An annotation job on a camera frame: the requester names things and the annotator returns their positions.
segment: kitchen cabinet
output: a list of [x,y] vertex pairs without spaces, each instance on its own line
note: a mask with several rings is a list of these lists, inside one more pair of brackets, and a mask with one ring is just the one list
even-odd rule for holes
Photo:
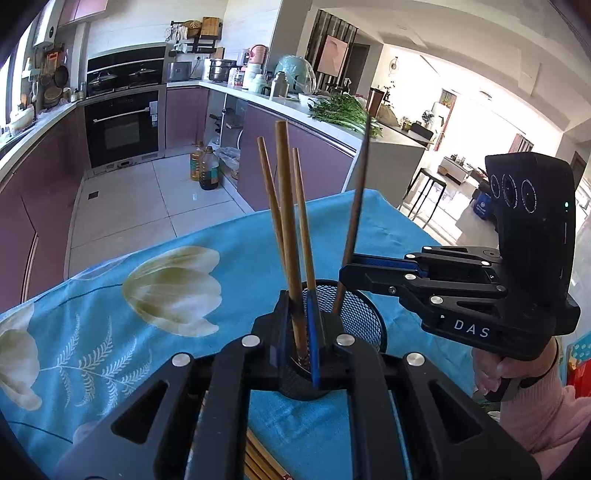
[[209,89],[169,88],[166,91],[166,148],[188,147],[203,140]]
[[60,284],[70,221],[90,167],[84,112],[76,108],[35,143],[0,193],[0,313]]
[[[256,139],[265,138],[271,173],[278,192],[275,122],[283,119],[254,105],[249,105],[246,110],[241,139],[238,193],[253,210],[269,208]],[[295,122],[288,121],[288,133],[290,147],[297,147],[300,152],[306,200],[340,193],[355,152]]]
[[306,200],[340,193],[355,152],[300,125],[290,123],[288,133],[290,147],[300,152]]
[[10,178],[0,186],[0,313],[20,304],[35,229],[22,202],[17,184]]
[[269,208],[256,139],[265,138],[271,173],[275,176],[277,170],[275,122],[278,120],[282,120],[282,117],[252,104],[246,109],[240,142],[238,193],[253,210]]
[[71,160],[68,120],[62,119],[27,154],[13,181],[38,236],[28,297],[64,280],[70,220],[82,172]]
[[58,27],[105,13],[109,0],[66,0]]

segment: green vegetable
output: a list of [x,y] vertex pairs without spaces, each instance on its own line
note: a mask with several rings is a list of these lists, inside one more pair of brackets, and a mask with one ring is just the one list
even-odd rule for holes
[[[368,113],[355,99],[347,93],[335,93],[330,100],[323,100],[310,107],[311,117],[321,122],[340,125],[355,132],[365,132],[365,122]],[[372,137],[382,135],[382,128],[375,120],[372,120]]]

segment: ceiling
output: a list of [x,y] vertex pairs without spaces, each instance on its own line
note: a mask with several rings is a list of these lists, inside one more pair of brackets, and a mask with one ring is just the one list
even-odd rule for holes
[[[588,0],[569,0],[588,5]],[[549,0],[315,0],[373,38],[488,78],[591,140],[591,61]]]

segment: black stool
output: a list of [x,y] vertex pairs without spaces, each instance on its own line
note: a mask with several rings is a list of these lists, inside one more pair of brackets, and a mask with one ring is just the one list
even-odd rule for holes
[[418,196],[417,201],[414,202],[413,207],[410,209],[410,212],[407,215],[409,218],[410,218],[411,214],[413,213],[414,208],[417,206],[417,203],[421,200],[421,197],[423,196],[423,193],[425,192],[425,189],[427,188],[427,185],[429,185],[429,182],[431,183],[431,186],[429,187],[429,190],[427,191],[427,194],[425,195],[425,198],[421,202],[421,205],[419,205],[419,207],[417,209],[417,213],[415,213],[415,217],[421,211],[421,207],[423,206],[423,203],[425,203],[425,200],[427,200],[427,197],[429,196],[429,193],[431,193],[431,189],[433,188],[433,185],[435,185],[436,183],[438,183],[439,185],[441,185],[443,187],[441,189],[441,193],[439,194],[439,198],[437,199],[437,203],[435,204],[435,208],[431,212],[431,216],[429,217],[429,220],[427,220],[425,222],[425,225],[423,225],[423,228],[425,228],[427,226],[427,224],[429,223],[429,221],[431,220],[431,218],[433,218],[433,214],[435,213],[435,210],[437,210],[437,205],[439,205],[439,202],[441,201],[441,197],[443,197],[443,193],[445,192],[445,187],[447,186],[447,183],[438,174],[432,173],[432,172],[428,171],[426,168],[421,168],[421,170],[418,171],[417,176],[414,177],[413,182],[408,186],[406,195],[408,195],[408,192],[410,192],[413,189],[413,187],[416,184],[416,182],[417,182],[418,178],[420,177],[421,173],[427,177],[427,183],[425,184],[425,186],[421,190],[421,194]]

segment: framed picture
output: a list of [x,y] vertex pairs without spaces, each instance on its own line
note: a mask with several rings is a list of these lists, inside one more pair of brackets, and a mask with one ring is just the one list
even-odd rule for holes
[[347,55],[347,47],[347,42],[328,35],[318,64],[318,71],[338,77]]

